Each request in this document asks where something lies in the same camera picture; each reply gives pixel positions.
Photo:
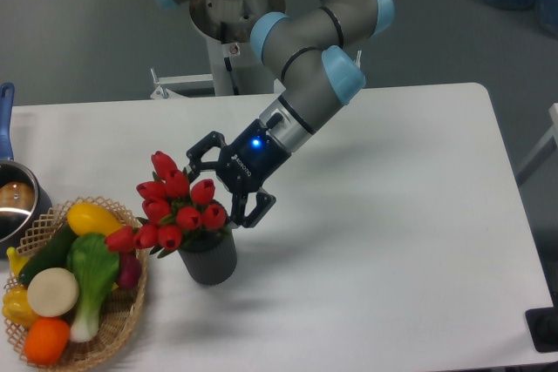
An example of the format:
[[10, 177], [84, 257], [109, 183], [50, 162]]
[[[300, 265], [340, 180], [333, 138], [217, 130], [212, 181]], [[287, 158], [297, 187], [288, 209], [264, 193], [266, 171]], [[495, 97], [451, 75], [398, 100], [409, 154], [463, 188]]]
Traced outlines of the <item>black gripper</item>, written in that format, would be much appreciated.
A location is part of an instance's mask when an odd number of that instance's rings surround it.
[[[219, 156], [203, 161], [214, 148], [221, 150]], [[276, 203], [276, 197], [260, 187], [290, 157], [290, 153], [268, 135], [261, 120], [254, 120], [230, 145], [226, 144], [222, 133], [211, 131], [188, 149], [186, 155], [186, 175], [190, 182], [202, 172], [215, 172], [232, 193], [230, 228], [253, 228], [267, 214]], [[254, 192], [255, 206], [246, 213], [248, 193]]]

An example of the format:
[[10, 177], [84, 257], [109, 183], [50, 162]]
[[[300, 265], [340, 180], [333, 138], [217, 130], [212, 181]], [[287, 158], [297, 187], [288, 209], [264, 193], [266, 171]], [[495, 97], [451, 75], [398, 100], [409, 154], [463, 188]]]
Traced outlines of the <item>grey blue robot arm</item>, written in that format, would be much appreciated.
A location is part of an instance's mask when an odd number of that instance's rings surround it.
[[157, 0], [188, 3], [192, 21], [223, 45], [249, 43], [283, 92], [233, 142], [211, 132], [187, 151], [187, 175], [212, 171], [231, 193], [229, 225], [254, 227], [275, 204], [264, 181], [363, 89], [345, 48], [388, 28], [393, 0], [320, 0], [288, 17], [271, 0]]

